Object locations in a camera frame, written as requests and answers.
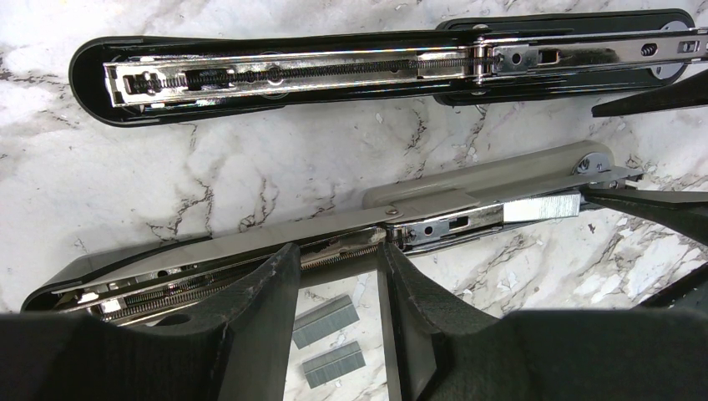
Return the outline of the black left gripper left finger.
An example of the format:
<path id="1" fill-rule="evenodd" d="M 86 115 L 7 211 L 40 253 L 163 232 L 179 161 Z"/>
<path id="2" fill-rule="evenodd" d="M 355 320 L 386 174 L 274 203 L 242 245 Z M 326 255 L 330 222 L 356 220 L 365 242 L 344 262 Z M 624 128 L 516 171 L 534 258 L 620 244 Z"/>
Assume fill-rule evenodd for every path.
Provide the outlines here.
<path id="1" fill-rule="evenodd" d="M 153 326 L 86 314 L 1 317 L 4 400 L 280 400 L 301 281 L 288 244 Z"/>

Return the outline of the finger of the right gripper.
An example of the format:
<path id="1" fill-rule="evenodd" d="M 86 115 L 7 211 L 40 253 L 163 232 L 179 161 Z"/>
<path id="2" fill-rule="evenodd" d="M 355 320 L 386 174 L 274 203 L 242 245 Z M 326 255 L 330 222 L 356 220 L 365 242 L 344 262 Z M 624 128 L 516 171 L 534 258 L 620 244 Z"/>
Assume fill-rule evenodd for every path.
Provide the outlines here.
<path id="1" fill-rule="evenodd" d="M 595 105 L 595 118 L 707 106 L 707 70 L 669 86 Z"/>

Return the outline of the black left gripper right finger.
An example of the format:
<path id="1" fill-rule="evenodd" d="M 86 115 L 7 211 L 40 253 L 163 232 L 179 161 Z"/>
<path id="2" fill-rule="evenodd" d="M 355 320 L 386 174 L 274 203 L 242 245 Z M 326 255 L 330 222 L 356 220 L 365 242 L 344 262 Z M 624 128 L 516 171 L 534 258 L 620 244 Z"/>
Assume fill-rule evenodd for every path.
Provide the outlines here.
<path id="1" fill-rule="evenodd" d="M 521 310 L 496 318 L 377 250 L 392 400 L 704 400 L 707 318 L 686 310 Z"/>

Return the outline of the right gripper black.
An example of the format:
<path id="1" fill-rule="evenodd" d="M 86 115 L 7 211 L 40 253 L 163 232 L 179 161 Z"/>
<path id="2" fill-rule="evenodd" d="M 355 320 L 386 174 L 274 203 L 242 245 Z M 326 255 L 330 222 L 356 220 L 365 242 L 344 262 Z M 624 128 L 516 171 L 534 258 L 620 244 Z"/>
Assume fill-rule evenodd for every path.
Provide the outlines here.
<path id="1" fill-rule="evenodd" d="M 589 203 L 660 224 L 707 245 L 707 193 L 628 189 L 585 189 Z M 639 304 L 707 313 L 707 264 L 661 289 Z"/>

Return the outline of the black stapler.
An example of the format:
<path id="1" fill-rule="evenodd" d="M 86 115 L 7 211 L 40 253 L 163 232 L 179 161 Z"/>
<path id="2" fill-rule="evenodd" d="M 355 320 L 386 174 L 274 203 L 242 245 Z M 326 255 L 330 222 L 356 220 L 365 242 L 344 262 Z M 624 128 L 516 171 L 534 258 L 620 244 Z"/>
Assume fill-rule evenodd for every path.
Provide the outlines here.
<path id="1" fill-rule="evenodd" d="M 706 60 L 706 28 L 684 10 L 661 9 L 301 38 L 96 38 L 74 54 L 68 81 L 96 120 L 132 128 L 419 96 L 453 107 L 630 97 L 678 83 Z"/>

